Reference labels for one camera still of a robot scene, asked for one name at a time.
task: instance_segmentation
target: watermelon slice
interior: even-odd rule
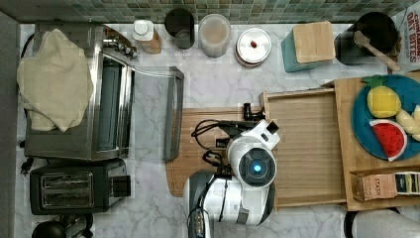
[[[398,123],[386,119],[371,120],[369,123],[388,160],[398,159],[407,146],[407,134],[404,129]]]

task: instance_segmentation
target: teal container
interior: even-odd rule
[[[308,70],[318,67],[322,64],[321,61],[300,63],[296,57],[296,46],[294,45],[293,30],[281,42],[281,52],[283,54],[284,70],[286,72],[295,72],[301,70]]]

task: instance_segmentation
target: black canister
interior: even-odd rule
[[[334,42],[336,58],[343,64],[361,64],[365,58],[373,57],[371,52],[356,44],[356,31],[361,31],[370,39],[370,44],[384,54],[392,50],[398,39],[395,24],[387,15],[379,12],[364,14]]]
[[[183,8],[176,8],[166,14],[164,27],[180,49],[190,49],[195,42],[194,17]]]

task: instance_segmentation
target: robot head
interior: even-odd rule
[[[277,129],[275,124],[262,120],[230,144],[228,159],[244,187],[267,187],[274,180],[276,163],[271,149],[280,141]]]
[[[241,158],[238,176],[249,186],[262,187],[272,182],[275,171],[272,154],[262,148],[252,148]]]

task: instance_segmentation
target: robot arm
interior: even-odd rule
[[[184,187],[188,237],[210,238],[211,221],[261,224],[272,211],[276,173],[271,149],[279,142],[278,127],[262,120],[249,131],[232,136],[228,160],[234,176],[199,171]]]

